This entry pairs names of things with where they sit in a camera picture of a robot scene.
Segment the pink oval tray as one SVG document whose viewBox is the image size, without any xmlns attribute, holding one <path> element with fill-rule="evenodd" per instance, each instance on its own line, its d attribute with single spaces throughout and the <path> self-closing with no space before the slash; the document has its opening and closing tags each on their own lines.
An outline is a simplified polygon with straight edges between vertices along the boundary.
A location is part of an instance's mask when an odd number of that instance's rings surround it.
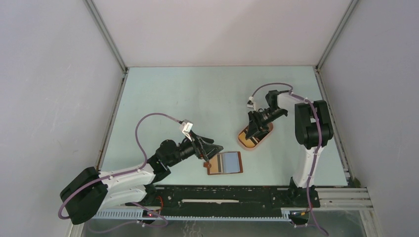
<svg viewBox="0 0 419 237">
<path fill-rule="evenodd" d="M 273 131 L 274 129 L 274 125 L 273 123 L 269 123 L 268 124 L 268 130 L 262 134 L 259 134 L 257 136 L 253 136 L 249 139 L 246 139 L 246 134 L 249 130 L 249 127 L 246 126 L 245 128 L 243 128 L 238 136 L 237 136 L 237 141 L 238 144 L 245 150 L 247 151 L 252 151 L 254 149 L 256 149 L 260 143 L 262 143 L 264 140 L 266 140 L 266 138 L 269 136 L 269 134 Z"/>
</svg>

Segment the brown leather card holder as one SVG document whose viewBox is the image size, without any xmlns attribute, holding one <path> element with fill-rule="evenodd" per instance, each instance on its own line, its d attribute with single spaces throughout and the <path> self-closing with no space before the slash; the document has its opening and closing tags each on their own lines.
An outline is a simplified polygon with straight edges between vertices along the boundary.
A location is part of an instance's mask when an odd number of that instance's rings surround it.
<svg viewBox="0 0 419 237">
<path fill-rule="evenodd" d="M 215 175 L 239 174 L 244 172 L 240 152 L 224 152 L 218 154 L 222 154 L 223 172 Z M 209 162 L 204 162 L 203 167 L 207 169 L 208 163 Z"/>
</svg>

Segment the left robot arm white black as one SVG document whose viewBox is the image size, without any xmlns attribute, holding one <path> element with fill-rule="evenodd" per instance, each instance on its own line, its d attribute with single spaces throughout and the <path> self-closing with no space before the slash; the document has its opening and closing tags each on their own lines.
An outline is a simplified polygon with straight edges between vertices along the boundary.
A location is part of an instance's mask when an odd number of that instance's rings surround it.
<svg viewBox="0 0 419 237">
<path fill-rule="evenodd" d="M 169 176 L 170 167 L 192 156 L 209 161 L 222 150 L 214 140 L 192 133 L 191 139 L 180 143 L 164 140 L 145 164 L 106 172 L 85 168 L 61 191 L 59 218 L 78 225 L 98 211 L 120 204 L 152 205 L 156 199 L 153 184 Z"/>
</svg>

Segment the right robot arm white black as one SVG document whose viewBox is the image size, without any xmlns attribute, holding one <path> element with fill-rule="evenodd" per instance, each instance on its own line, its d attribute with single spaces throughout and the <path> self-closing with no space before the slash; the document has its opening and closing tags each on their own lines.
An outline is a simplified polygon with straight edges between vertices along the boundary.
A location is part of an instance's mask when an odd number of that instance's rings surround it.
<svg viewBox="0 0 419 237">
<path fill-rule="evenodd" d="M 294 94 L 290 90 L 270 90 L 265 96 L 268 108 L 256 110 L 253 98 L 249 98 L 249 124 L 240 133 L 241 142 L 258 145 L 270 132 L 273 121 L 281 116 L 294 116 L 294 134 L 300 145 L 302 155 L 297 169 L 290 180 L 287 193 L 288 202 L 301 206 L 306 200 L 314 199 L 314 175 L 321 152 L 333 138 L 334 130 L 324 100 L 310 101 Z"/>
</svg>

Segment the stack of striped credit cards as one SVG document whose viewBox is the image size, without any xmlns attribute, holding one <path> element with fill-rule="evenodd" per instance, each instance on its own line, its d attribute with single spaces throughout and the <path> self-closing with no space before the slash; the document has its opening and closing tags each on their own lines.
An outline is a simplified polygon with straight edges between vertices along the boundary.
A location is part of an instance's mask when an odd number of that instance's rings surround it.
<svg viewBox="0 0 419 237">
<path fill-rule="evenodd" d="M 269 132 L 262 134 L 260 136 L 251 137 L 246 139 L 246 134 L 248 132 L 248 128 L 245 127 L 239 134 L 238 134 L 238 143 L 244 149 L 252 150 L 255 149 L 263 140 L 265 140 L 269 136 Z"/>
</svg>

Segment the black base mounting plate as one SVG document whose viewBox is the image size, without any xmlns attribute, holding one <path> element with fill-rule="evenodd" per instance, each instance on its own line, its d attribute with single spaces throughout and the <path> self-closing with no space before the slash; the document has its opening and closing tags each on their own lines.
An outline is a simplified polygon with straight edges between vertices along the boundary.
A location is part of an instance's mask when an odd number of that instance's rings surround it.
<svg viewBox="0 0 419 237">
<path fill-rule="evenodd" d="M 289 199 L 286 186 L 152 185 L 139 204 L 160 207 L 166 217 L 276 218 L 282 210 L 319 208 L 320 198 Z"/>
</svg>

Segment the aluminium frame post right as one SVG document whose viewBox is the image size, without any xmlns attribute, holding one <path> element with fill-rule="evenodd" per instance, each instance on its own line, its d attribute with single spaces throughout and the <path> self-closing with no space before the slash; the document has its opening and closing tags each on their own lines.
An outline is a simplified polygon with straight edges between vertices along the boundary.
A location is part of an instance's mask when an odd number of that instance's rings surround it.
<svg viewBox="0 0 419 237">
<path fill-rule="evenodd" d="M 316 69 L 319 71 L 324 66 L 328 56 L 330 55 L 331 51 L 333 50 L 335 44 L 339 40 L 340 35 L 342 34 L 343 30 L 345 29 L 348 21 L 353 15 L 353 12 L 356 10 L 360 0 L 351 0 L 348 7 L 346 8 L 342 18 L 340 19 L 334 33 L 332 34 L 326 48 L 324 49 L 318 63 L 316 64 Z"/>
</svg>

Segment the aluminium frame post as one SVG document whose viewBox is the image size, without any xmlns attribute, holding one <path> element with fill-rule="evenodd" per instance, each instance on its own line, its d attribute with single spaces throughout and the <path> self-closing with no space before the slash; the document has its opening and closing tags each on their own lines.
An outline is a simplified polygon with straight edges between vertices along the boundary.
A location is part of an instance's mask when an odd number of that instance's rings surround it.
<svg viewBox="0 0 419 237">
<path fill-rule="evenodd" d="M 106 23 L 103 20 L 103 17 L 101 16 L 99 9 L 96 5 L 96 3 L 93 0 L 83 0 L 84 4 L 86 5 L 89 13 L 91 14 L 93 21 L 95 22 L 99 32 L 101 33 L 102 37 L 104 38 L 106 44 L 108 45 L 111 53 L 113 54 L 115 60 L 117 61 L 121 71 L 123 73 L 126 73 L 128 71 L 127 66 L 122 58 L 122 55 L 112 38 Z"/>
<path fill-rule="evenodd" d="M 318 63 L 316 64 L 316 69 L 319 71 L 324 66 L 328 56 L 330 55 L 331 51 L 333 50 L 335 44 L 339 40 L 340 35 L 342 34 L 343 30 L 345 29 L 348 21 L 353 15 L 353 12 L 356 10 L 360 0 L 351 0 L 348 7 L 346 8 L 342 18 L 340 19 L 334 33 L 332 34 L 326 48 L 324 49 Z"/>
</svg>

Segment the aluminium frame post left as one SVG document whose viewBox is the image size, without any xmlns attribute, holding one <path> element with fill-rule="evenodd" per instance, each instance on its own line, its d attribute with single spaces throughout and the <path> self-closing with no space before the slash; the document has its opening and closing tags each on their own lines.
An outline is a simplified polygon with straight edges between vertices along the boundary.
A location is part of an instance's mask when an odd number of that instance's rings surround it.
<svg viewBox="0 0 419 237">
<path fill-rule="evenodd" d="M 104 38 L 106 44 L 108 45 L 111 53 L 113 54 L 115 60 L 117 61 L 121 71 L 123 73 L 126 73 L 128 71 L 127 66 L 122 58 L 122 55 L 112 38 L 106 23 L 103 20 L 103 17 L 101 16 L 99 9 L 96 5 L 96 3 L 93 0 L 83 0 L 84 4 L 86 5 L 89 13 L 91 14 L 93 21 L 95 22 L 99 32 L 101 33 L 102 37 Z"/>
</svg>

